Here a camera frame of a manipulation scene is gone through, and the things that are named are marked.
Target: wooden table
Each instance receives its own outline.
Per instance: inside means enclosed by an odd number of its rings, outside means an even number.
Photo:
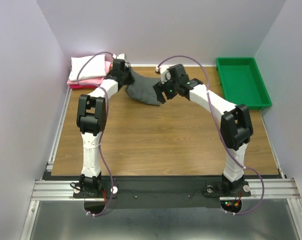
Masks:
[[[222,96],[215,67],[206,68],[210,89]],[[154,67],[136,67],[146,77],[159,77]],[[190,78],[205,83],[199,67],[187,67]],[[79,176],[83,163],[82,138],[76,126],[78,98],[91,90],[73,90],[53,165],[53,176]],[[261,174],[278,174],[259,111],[250,111],[254,134],[245,165]],[[124,88],[110,99],[102,151],[115,176],[221,175],[226,152],[211,114],[196,103],[176,96],[161,106],[137,102]],[[101,162],[102,174],[107,175]]]

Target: gray cloth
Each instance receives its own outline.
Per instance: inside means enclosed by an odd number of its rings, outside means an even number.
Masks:
[[[125,92],[127,95],[141,103],[160,106],[161,103],[157,100],[157,94],[153,89],[153,85],[161,79],[141,76],[132,69],[131,72],[135,81],[133,84],[126,87]]]

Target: white wall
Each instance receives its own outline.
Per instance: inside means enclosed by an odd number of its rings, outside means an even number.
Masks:
[[[302,197],[302,0],[286,1],[255,59],[273,103],[267,132]]]
[[[186,54],[253,57],[285,0],[37,0],[62,50],[125,52],[131,64]],[[175,60],[174,63],[188,63]]]
[[[36,1],[0,0],[0,240],[20,239],[67,78],[67,61]]]

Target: stack of folded cloth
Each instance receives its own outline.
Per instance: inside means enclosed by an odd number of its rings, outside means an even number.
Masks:
[[[97,55],[81,71],[78,79],[80,84],[78,84],[77,76],[79,71],[91,58],[92,56],[71,58],[72,70],[67,81],[71,89],[96,88],[97,86],[95,85],[100,85],[109,73],[111,62],[105,61],[105,55]]]

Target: green plastic bin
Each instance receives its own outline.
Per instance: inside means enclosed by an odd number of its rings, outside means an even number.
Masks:
[[[216,69],[223,96],[249,109],[265,109],[272,105],[268,91],[253,57],[218,57]]]

